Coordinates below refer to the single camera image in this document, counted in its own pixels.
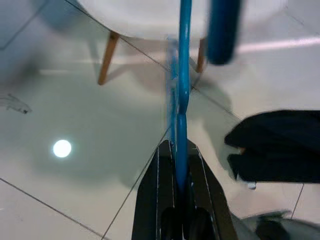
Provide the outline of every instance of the blue metal rod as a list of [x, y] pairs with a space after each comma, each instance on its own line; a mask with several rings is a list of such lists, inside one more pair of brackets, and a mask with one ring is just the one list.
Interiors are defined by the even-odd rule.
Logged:
[[189, 102], [189, 41], [192, 0], [181, 0], [179, 26], [178, 81], [176, 92], [175, 174], [178, 189], [185, 191], [188, 172], [187, 107]]

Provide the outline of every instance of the drawing on floor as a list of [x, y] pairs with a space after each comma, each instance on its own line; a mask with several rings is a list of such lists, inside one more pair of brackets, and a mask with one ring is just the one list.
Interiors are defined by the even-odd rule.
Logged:
[[31, 113], [31, 108], [24, 103], [23, 101], [19, 100], [17, 97], [9, 94], [0, 94], [0, 107], [6, 107], [7, 110], [13, 109], [17, 112], [22, 114]]

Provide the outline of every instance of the black fabric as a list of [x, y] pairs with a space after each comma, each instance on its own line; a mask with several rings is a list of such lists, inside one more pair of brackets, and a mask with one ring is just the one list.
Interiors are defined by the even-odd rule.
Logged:
[[250, 182], [320, 183], [320, 111], [281, 110], [251, 116], [224, 139], [245, 148], [228, 161]]

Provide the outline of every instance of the white tile floor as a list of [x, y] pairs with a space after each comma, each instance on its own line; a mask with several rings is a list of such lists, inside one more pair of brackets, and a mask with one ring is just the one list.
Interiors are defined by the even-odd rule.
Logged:
[[[12, 94], [32, 112], [0, 108], [1, 236], [97, 240], [107, 231], [108, 239], [130, 239], [141, 171], [166, 131], [164, 44], [120, 40], [101, 87], [108, 30], [64, 0], [22, 2], [26, 13], [2, 39], [3, 46], [10, 41], [0, 51], [0, 95]], [[241, 44], [317, 36], [306, 27], [313, 17], [287, 10], [242, 33]], [[239, 217], [289, 209], [320, 223], [318, 185], [260, 183], [251, 191], [230, 177], [225, 157], [234, 149], [223, 144], [245, 116], [319, 109], [319, 60], [319, 45], [242, 52], [231, 65], [208, 66], [195, 86], [188, 137]], [[59, 139], [72, 144], [67, 158], [53, 155]]]

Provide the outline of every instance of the white chair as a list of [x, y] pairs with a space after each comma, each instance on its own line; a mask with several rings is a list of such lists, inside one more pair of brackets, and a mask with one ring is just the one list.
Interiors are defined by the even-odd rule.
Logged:
[[[283, 9], [288, 0], [244, 0], [241, 27], [261, 23]], [[119, 36], [146, 40], [178, 37], [180, 0], [78, 0], [97, 21], [110, 29], [99, 85], [107, 81], [107, 71]], [[193, 0], [190, 37], [200, 40], [197, 72], [203, 70], [204, 41], [210, 0]]]

